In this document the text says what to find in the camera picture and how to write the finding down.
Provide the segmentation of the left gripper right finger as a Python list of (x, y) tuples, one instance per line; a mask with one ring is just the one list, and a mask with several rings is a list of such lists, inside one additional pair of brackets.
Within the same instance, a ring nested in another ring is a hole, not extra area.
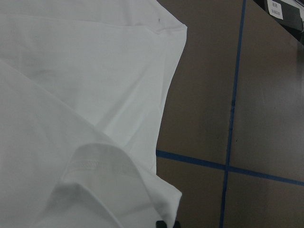
[(181, 223), (178, 218), (175, 219), (173, 228), (181, 228)]

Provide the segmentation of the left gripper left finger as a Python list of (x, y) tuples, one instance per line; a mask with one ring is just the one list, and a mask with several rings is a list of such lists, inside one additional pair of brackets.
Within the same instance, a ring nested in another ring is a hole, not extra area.
[(167, 228), (167, 224), (162, 220), (156, 221), (156, 228)]

